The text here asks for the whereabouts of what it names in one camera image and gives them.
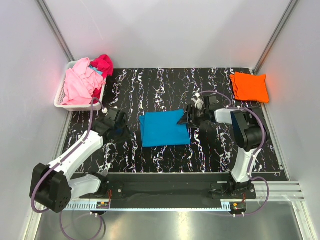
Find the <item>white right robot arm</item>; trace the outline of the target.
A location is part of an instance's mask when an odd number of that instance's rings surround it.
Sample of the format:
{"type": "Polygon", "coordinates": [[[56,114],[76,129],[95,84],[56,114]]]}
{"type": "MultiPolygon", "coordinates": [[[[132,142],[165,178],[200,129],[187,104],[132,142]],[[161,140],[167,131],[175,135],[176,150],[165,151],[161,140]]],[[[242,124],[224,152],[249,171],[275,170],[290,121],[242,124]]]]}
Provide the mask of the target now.
{"type": "Polygon", "coordinates": [[[201,97],[197,93],[177,124],[197,129],[205,121],[231,125],[238,146],[236,162],[227,183],[209,192],[221,197],[239,198],[252,190],[254,162],[269,139],[269,131],[254,108],[221,108],[216,96],[201,97]]]}

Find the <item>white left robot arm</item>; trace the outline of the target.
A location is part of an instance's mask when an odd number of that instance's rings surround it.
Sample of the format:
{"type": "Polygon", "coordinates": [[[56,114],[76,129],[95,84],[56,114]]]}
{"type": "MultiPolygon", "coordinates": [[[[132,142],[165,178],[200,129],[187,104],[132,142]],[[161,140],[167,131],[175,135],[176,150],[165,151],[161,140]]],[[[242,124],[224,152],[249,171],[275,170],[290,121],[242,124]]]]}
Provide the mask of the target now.
{"type": "Polygon", "coordinates": [[[34,212],[40,213],[36,203],[43,205],[45,211],[60,213],[74,199],[89,194],[103,198],[108,193],[106,174],[73,178],[76,170],[105,144],[126,142],[132,137],[127,113],[117,108],[104,109],[103,113],[99,120],[90,119],[81,138],[61,156],[34,167],[29,193],[34,212]]]}

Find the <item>blue t shirt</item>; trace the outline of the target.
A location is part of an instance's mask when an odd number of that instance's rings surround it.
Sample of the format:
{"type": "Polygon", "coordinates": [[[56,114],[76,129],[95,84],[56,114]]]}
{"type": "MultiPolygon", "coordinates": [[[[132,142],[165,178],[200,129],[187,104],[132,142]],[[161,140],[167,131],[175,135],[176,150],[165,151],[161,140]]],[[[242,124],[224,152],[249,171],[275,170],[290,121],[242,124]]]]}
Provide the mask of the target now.
{"type": "Polygon", "coordinates": [[[144,148],[162,146],[181,146],[191,143],[185,124],[178,121],[183,109],[173,111],[147,112],[139,116],[141,141],[144,148]]]}

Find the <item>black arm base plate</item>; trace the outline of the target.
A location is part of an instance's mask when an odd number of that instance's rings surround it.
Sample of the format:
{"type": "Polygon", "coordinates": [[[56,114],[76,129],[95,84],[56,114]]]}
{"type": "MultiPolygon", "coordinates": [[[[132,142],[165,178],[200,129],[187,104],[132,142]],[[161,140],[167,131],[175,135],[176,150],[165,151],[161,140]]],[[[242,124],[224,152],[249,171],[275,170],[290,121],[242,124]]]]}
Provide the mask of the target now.
{"type": "Polygon", "coordinates": [[[133,210],[213,209],[221,200],[254,200],[252,183],[236,184],[228,173],[110,173],[111,208],[133,210]]]}

